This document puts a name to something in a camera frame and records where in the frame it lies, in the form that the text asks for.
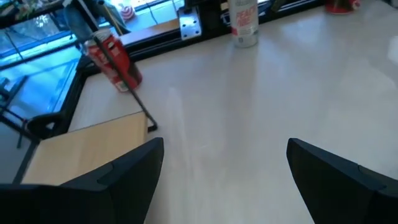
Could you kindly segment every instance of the wooden board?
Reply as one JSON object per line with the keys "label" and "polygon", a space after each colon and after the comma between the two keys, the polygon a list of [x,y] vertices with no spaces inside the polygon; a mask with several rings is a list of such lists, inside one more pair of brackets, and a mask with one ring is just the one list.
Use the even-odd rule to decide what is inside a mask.
{"label": "wooden board", "polygon": [[161,24],[157,24],[152,27],[148,27],[146,29],[122,35],[120,36],[120,39],[123,45],[126,45],[179,28],[180,28],[180,21],[178,19],[173,19],[171,21],[163,22]]}
{"label": "wooden board", "polygon": [[65,183],[140,146],[146,133],[139,112],[43,140],[22,183]]}

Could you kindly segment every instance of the table surface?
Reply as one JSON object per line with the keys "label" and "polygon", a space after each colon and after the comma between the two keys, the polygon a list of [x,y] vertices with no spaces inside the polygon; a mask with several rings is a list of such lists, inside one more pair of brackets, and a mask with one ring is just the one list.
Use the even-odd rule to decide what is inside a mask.
{"label": "table surface", "polygon": [[43,140],[22,183],[65,183],[140,146],[146,132],[140,112]]}
{"label": "table surface", "polygon": [[[159,123],[149,137],[166,151],[146,223],[312,223],[291,137],[398,179],[397,20],[381,1],[347,16],[320,7],[260,25],[251,48],[225,35],[138,62]],[[71,130],[139,111],[102,78],[87,79],[92,106]]]}

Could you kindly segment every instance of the metal bracket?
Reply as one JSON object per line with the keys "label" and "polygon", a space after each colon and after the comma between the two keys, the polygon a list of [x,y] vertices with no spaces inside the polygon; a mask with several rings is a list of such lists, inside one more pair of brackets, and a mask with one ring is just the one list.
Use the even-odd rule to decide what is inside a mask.
{"label": "metal bracket", "polygon": [[201,26],[199,20],[198,7],[178,10],[178,18],[180,19],[181,39],[188,40],[201,36]]}

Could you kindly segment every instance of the white table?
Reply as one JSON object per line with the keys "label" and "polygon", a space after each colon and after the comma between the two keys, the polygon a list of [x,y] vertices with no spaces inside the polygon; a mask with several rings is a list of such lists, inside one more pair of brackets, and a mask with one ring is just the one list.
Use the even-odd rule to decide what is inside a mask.
{"label": "white table", "polygon": [[[320,7],[261,25],[249,49],[226,35],[139,62],[159,123],[149,137],[165,139],[147,224],[311,223],[290,137],[398,179],[396,21],[381,1],[347,16]],[[72,130],[139,110],[102,79],[87,79]]]}

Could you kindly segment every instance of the black cable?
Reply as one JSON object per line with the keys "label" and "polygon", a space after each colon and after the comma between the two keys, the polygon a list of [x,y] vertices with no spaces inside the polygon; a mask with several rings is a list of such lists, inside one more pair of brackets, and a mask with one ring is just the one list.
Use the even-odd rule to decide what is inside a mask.
{"label": "black cable", "polygon": [[177,14],[177,7],[175,7],[174,0],[172,0],[172,2],[173,2],[173,7],[174,7],[175,14],[176,14],[176,16],[177,16],[177,18],[178,18],[178,14]]}
{"label": "black cable", "polygon": [[153,125],[148,127],[148,132],[155,131],[157,129],[157,123],[156,123],[155,119],[152,117],[152,115],[150,115],[149,111],[144,106],[143,102],[138,97],[137,93],[131,88],[130,85],[127,84],[126,79],[122,76],[120,68],[116,65],[116,63],[114,62],[113,58],[110,56],[109,52],[105,49],[104,45],[99,40],[99,38],[96,37],[96,36],[94,36],[93,38],[94,38],[94,41],[96,42],[97,46],[99,47],[99,49],[104,53],[106,59],[108,59],[108,62],[111,64],[111,66],[115,69],[116,73],[119,75],[119,78],[127,86],[127,88],[129,89],[129,91],[132,94],[132,96],[134,97],[134,99],[136,99],[137,103],[142,108],[142,110],[145,113],[145,115],[147,116],[147,118],[152,122]]}
{"label": "black cable", "polygon": [[24,58],[23,58],[21,52],[19,51],[18,47],[15,45],[14,41],[12,41],[12,39],[11,39],[10,35],[8,34],[8,32],[5,31],[4,33],[6,33],[6,36],[8,37],[8,39],[9,39],[11,45],[14,47],[15,51],[18,53],[18,55],[19,55],[19,56],[21,57],[21,59],[23,60]]}
{"label": "black cable", "polygon": [[149,6],[147,0],[145,0],[145,4],[146,4],[147,7],[149,8],[150,15],[151,15],[152,18],[155,20],[156,24],[158,24],[158,23],[157,23],[157,20],[155,19],[154,13],[152,12],[152,9],[150,8],[150,6]]}

